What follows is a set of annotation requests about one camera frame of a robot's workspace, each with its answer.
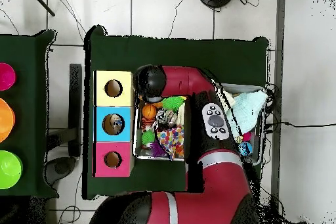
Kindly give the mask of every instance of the green bowl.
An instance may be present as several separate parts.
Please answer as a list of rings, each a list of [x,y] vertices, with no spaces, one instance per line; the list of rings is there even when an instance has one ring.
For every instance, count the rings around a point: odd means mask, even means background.
[[[13,187],[20,179],[21,173],[21,159],[11,152],[0,150],[0,189]]]

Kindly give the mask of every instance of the red robot arm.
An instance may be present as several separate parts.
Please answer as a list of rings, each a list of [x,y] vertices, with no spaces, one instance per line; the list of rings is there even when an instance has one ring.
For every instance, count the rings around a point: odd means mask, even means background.
[[[136,197],[118,224],[259,224],[230,126],[207,76],[197,68],[145,66],[134,79],[148,102],[190,97],[188,187],[186,192],[147,192]],[[194,185],[198,170],[203,191]]]

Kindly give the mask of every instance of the blue toy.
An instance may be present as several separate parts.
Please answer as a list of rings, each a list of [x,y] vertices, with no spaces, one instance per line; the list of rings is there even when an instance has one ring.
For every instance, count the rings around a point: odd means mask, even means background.
[[[242,156],[248,156],[253,153],[252,145],[249,142],[242,142],[238,145],[238,150]]]

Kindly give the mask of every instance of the shape sorter box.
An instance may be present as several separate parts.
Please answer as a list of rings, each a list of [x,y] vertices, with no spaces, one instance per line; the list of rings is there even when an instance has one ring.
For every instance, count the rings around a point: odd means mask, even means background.
[[[95,144],[95,172],[94,177],[129,177],[134,166],[131,142],[100,142]],[[106,163],[106,156],[116,152],[119,154],[118,167],[111,168]]]
[[[131,107],[96,107],[96,142],[131,142],[133,129],[132,111]],[[117,135],[107,134],[103,128],[104,119],[110,114],[116,114],[123,120],[123,129]]]
[[[133,106],[133,80],[131,72],[96,70],[94,74],[96,90],[94,105]],[[113,80],[116,80],[120,87],[120,94],[116,97],[109,96],[107,92],[107,85]]]

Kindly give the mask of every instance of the yellow block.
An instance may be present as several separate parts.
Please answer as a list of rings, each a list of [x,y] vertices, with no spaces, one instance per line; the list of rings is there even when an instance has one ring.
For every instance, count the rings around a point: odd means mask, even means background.
[[[110,97],[106,92],[106,84],[110,80],[116,80],[121,84],[122,92],[117,97]],[[97,70],[95,85],[97,106],[129,107],[133,105],[133,82],[131,72]]]

